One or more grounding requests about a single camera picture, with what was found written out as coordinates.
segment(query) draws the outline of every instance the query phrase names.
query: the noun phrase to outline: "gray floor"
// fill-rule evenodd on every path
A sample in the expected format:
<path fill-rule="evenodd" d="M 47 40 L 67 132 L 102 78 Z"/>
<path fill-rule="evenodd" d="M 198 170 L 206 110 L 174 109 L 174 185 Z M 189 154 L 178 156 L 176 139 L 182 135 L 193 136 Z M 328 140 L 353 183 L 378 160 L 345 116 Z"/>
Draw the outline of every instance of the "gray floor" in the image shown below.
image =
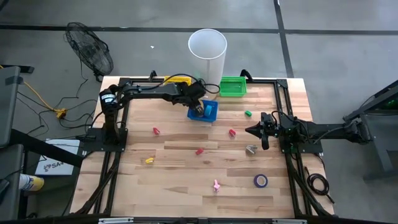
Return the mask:
<path fill-rule="evenodd" d="M 280 0 L 280 6 L 286 29 L 398 29 L 395 0 Z M 0 24 L 64 26 L 71 21 L 117 27 L 277 28 L 272 0 L 14 0 L 0 12 Z M 153 69 L 161 74 L 192 70 L 186 59 L 189 33 L 97 35 L 109 45 L 115 64 L 112 75 L 148 75 Z M 255 77 L 286 77 L 277 34 L 225 36 L 225 75 L 238 75 L 245 68 Z M 287 43 L 294 75 L 304 78 L 313 118 L 318 123 L 341 122 L 369 95 L 397 79 L 398 36 L 288 35 Z M 82 82 L 79 60 L 64 42 L 63 32 L 0 30 L 0 63 L 34 66 L 34 74 L 23 76 L 51 105 L 63 96 L 73 96 Z M 96 99 L 100 84 L 86 67 L 83 75 L 89 77 L 89 82 L 78 100 L 65 102 L 66 108 Z M 25 86 L 20 90 L 33 97 Z M 88 103 L 68 113 L 68 117 L 73 119 L 92 110 L 93 103 Z M 83 129 L 61 128 L 52 114 L 44 115 L 44 119 L 50 131 L 41 139 L 84 133 Z M 15 128 L 27 132 L 38 123 L 36 114 L 17 105 Z M 362 180 L 364 174 L 379 168 L 372 148 L 346 141 L 322 144 L 336 214 L 397 222 L 398 181 Z M 59 215 L 71 190 L 48 192 L 33 200 L 32 207 L 41 217 Z"/>

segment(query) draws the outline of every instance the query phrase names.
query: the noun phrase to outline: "white paper tube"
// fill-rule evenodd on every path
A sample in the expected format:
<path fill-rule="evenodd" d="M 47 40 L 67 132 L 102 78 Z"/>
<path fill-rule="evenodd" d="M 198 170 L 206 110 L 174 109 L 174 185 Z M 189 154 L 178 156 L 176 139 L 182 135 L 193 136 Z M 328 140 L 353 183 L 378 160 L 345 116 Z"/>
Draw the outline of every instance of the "white paper tube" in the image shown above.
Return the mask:
<path fill-rule="evenodd" d="M 217 30 L 201 29 L 194 32 L 188 40 L 188 48 L 192 53 L 193 75 L 204 79 L 206 83 L 219 85 L 223 76 L 227 41 Z M 208 86 L 210 91 L 217 87 Z"/>

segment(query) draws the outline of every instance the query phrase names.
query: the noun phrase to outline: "red object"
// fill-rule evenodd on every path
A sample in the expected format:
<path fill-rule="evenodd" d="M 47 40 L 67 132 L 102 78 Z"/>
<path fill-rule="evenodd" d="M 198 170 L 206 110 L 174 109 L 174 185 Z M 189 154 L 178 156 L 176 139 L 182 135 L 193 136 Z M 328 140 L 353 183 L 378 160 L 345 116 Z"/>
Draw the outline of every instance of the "red object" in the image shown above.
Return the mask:
<path fill-rule="evenodd" d="M 199 155 L 199 154 L 203 153 L 203 149 L 202 149 L 202 148 L 199 148 L 195 153 L 196 153 L 197 155 Z"/>
<path fill-rule="evenodd" d="M 157 128 L 154 128 L 154 133 L 155 133 L 156 135 L 160 135 L 160 131 L 159 131 Z"/>
<path fill-rule="evenodd" d="M 231 135 L 232 137 L 235 137 L 236 132 L 232 129 L 229 130 L 229 135 Z"/>

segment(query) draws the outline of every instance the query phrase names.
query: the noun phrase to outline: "blue container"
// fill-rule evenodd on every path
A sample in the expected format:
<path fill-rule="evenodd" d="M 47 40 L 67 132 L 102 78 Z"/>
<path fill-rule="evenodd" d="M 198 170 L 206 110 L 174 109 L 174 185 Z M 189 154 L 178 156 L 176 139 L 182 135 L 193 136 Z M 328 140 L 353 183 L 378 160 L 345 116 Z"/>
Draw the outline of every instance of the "blue container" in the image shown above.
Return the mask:
<path fill-rule="evenodd" d="M 206 121 L 206 122 L 214 122 L 217 119 L 217 111 L 218 111 L 218 102 L 217 101 L 211 101 L 211 100 L 202 100 L 203 102 L 203 107 L 206 109 L 207 106 L 211 106 L 211 113 L 209 116 L 203 116 L 203 117 L 197 117 L 195 115 L 195 112 L 191 109 L 188 109 L 188 114 L 187 116 L 190 119 L 194 119 L 197 121 Z"/>

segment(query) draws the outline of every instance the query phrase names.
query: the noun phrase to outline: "pink object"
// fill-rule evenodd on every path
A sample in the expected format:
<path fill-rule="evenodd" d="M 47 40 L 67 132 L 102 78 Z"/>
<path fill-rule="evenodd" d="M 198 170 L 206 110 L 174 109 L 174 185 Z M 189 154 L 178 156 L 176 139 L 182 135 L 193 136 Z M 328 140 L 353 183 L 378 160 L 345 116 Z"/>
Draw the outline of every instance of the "pink object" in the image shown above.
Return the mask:
<path fill-rule="evenodd" d="M 196 153 L 197 155 L 199 155 L 199 154 L 203 153 L 203 149 L 202 149 L 202 148 L 199 148 L 195 153 Z"/>
<path fill-rule="evenodd" d="M 220 189 L 220 185 L 218 184 L 217 180 L 214 180 L 214 191 L 218 192 Z"/>
<path fill-rule="evenodd" d="M 230 130 L 229 130 L 229 135 L 230 135 L 231 137 L 235 137 L 236 132 L 235 132 L 234 130 L 230 129 Z"/>
<path fill-rule="evenodd" d="M 154 128 L 154 133 L 155 133 L 156 135 L 160 135 L 160 131 L 159 131 L 159 129 L 157 129 L 157 128 Z"/>

